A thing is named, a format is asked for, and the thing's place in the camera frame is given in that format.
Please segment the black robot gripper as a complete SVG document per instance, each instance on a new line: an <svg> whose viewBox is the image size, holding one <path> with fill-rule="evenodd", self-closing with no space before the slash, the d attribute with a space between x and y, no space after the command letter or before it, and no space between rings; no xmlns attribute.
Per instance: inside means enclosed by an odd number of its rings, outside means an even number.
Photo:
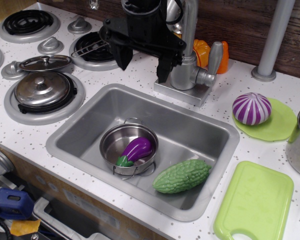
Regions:
<svg viewBox="0 0 300 240"><path fill-rule="evenodd" d="M172 69L183 62L186 43L168 29L166 0L122 0L125 17L107 18L99 31L117 65L124 71L133 49L158 56L156 75L165 83Z"/></svg>

